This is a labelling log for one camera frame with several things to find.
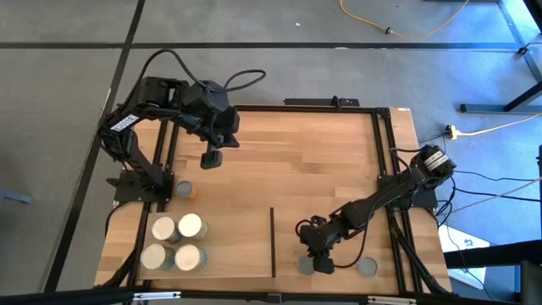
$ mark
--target stack of cups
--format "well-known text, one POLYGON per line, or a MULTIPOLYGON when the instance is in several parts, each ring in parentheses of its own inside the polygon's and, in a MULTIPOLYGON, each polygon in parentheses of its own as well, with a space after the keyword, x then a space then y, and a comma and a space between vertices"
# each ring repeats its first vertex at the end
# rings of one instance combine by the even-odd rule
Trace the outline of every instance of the stack of cups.
MULTIPOLYGON (((187 238, 200 241, 207 234, 207 224, 201 217, 189 213, 180 219, 177 229, 187 238)), ((183 271, 198 270, 207 263, 205 251, 194 245, 184 245, 175 254, 175 264, 183 271)))
MULTIPOLYGON (((177 225, 170 217, 161 217, 152 224, 152 235, 158 241, 175 244, 182 236, 200 241, 207 234, 207 223, 194 213, 185 215, 177 225)), ((186 244, 175 253, 171 247, 154 243, 141 253, 141 264, 147 269, 168 270, 174 264, 182 271, 202 269, 207 263, 203 249, 186 244)))

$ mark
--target wooden table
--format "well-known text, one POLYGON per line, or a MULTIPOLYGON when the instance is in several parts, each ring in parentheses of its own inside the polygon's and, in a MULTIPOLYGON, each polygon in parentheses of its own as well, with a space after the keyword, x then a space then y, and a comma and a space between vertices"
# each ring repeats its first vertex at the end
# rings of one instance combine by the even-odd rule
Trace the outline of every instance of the wooden table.
MULTIPOLYGON (((390 111, 396 145, 417 148, 410 110, 394 108, 390 111)), ((224 149, 224 163, 217 169, 204 171, 199 168, 205 144, 181 131, 173 166, 175 183, 191 181, 197 187, 198 195, 193 202, 173 198, 166 211, 208 208, 232 214, 274 208, 276 277, 271 277, 269 254, 255 267, 257 272, 254 273, 235 273, 227 280, 220 277, 153 280, 152 287, 204 291, 398 293, 390 233, 383 209, 377 211, 369 223, 363 254, 378 262, 379 272, 375 277, 363 277, 356 268, 337 269, 332 275, 306 276, 297 271, 298 258, 305 256, 307 251, 294 232, 297 221, 314 214, 327 216, 345 202, 367 197, 377 190, 379 166, 370 115, 240 112, 240 116, 237 138, 241 147, 224 149)), ((150 121, 136 127, 140 149, 149 159, 152 159, 158 127, 158 122, 150 121)), ((381 130, 386 143, 384 124, 381 130)), ((166 158, 167 145, 164 144, 162 160, 166 158)), ((390 156, 385 155, 390 169, 390 156)), ((403 153, 401 156, 410 160, 412 155, 403 153)), ((111 218, 96 284, 108 280, 130 254, 140 214, 141 204, 129 203, 111 218)), ((450 290, 434 219, 418 208, 411 209, 410 215, 418 256, 438 282, 450 290)), ((262 220, 256 217, 253 221, 257 225, 262 220)), ((357 255, 362 235, 336 245, 332 251, 336 263, 349 263, 357 255)), ((406 287, 412 290, 410 266, 404 253, 402 262, 406 287)))

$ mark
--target gray floor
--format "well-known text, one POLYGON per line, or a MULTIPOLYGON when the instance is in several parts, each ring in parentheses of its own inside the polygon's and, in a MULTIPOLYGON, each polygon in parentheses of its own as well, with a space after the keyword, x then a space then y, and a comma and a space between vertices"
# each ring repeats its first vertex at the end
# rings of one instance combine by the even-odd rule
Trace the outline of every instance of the gray floor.
MULTIPOLYGON (((356 14, 419 34, 460 3, 353 1, 356 14)), ((538 30, 520 0, 506 6, 526 41, 538 30)), ((0 0, 0 42, 123 42, 136 1, 0 0)), ((386 36, 341 13, 338 0, 147 1, 136 42, 410 42, 386 36)), ((442 31, 417 42, 514 42, 494 3, 469 4, 442 31)), ((127 94, 154 50, 131 51, 117 101, 127 94)), ((535 81, 513 52, 421 50, 179 50, 203 79, 224 82, 241 69, 268 71, 265 81, 230 95, 233 103, 281 103, 286 97, 359 98, 368 107, 412 109, 418 138, 454 124, 462 131, 521 116, 459 114, 461 103, 506 103, 535 81)), ((533 48, 535 58, 542 52, 533 48)), ((35 198, 0 204, 0 294, 38 291, 53 243, 96 127, 120 50, 0 50, 0 187, 35 198)), ((165 55, 149 75, 185 79, 165 55)), ((538 176, 542 119, 446 143, 459 169, 491 176, 538 176)), ((101 154, 70 248, 60 289, 92 285, 113 190, 105 178, 119 166, 101 154)), ((458 187, 499 192, 517 183, 456 175, 458 187)), ((439 189, 445 198, 450 185, 439 189)), ((518 196, 539 196, 534 186, 518 196)), ((458 208, 478 197, 457 194, 458 208)), ((539 204, 494 200, 450 217, 458 230, 496 244, 540 238, 539 204)), ((510 272, 491 271, 488 289, 510 289, 510 272)), ((461 290, 454 284, 454 289, 461 290)))

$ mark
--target metal leg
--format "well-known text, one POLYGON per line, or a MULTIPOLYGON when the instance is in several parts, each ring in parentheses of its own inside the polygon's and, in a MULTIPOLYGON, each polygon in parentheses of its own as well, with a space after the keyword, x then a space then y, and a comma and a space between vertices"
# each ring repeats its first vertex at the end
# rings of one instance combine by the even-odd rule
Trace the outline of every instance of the metal leg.
POLYGON ((527 106, 542 95, 542 81, 506 105, 462 104, 462 113, 471 114, 538 114, 542 106, 527 106))
POLYGON ((542 8, 539 6, 538 1, 536 0, 523 0, 528 11, 533 16, 534 22, 539 27, 539 30, 542 31, 542 8))
MULTIPOLYGON (((542 176, 542 145, 539 147, 539 174, 542 176)), ((540 223, 542 224, 542 180, 540 181, 540 223)))
POLYGON ((513 266, 524 260, 540 264, 542 263, 542 241, 525 241, 447 252, 444 253, 444 259, 448 269, 513 266))

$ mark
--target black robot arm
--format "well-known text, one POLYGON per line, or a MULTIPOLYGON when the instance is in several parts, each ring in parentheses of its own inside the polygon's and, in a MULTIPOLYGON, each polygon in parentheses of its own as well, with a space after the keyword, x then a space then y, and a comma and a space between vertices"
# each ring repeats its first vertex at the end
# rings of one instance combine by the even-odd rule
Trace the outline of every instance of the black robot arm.
MULTIPOLYGON (((421 187, 435 188, 442 184, 451 177, 455 167, 438 146, 427 145, 418 151, 407 169, 373 195, 347 202, 331 213, 329 220, 318 216, 313 216, 311 221, 302 220, 296 227, 296 233, 301 243, 308 246, 308 256, 313 258, 314 269, 327 274, 333 273, 335 265, 329 257, 329 251, 335 243, 342 239, 349 240, 364 231, 377 209, 398 198, 410 198, 421 187)), ((398 225, 393 226, 395 217, 390 221, 394 231, 392 233, 402 236, 398 225)))
POLYGON ((265 77, 263 70, 246 70, 233 75, 224 87, 211 80, 198 80, 185 66, 179 55, 169 49, 155 52, 143 66, 130 94, 117 109, 101 122, 98 138, 102 149, 115 161, 129 165, 118 179, 108 179, 117 188, 115 200, 164 201, 169 200, 173 173, 151 164, 140 151, 137 135, 132 127, 144 119, 169 120, 199 136, 207 142, 207 151, 202 154, 200 166, 212 169, 221 165, 222 147, 239 147, 234 134, 239 129, 239 115, 230 105, 228 92, 240 90, 265 77), (183 70, 194 80, 189 86, 185 80, 145 77, 151 61, 161 53, 171 53, 183 70), (262 74, 259 78, 242 86, 227 88, 239 75, 262 74))

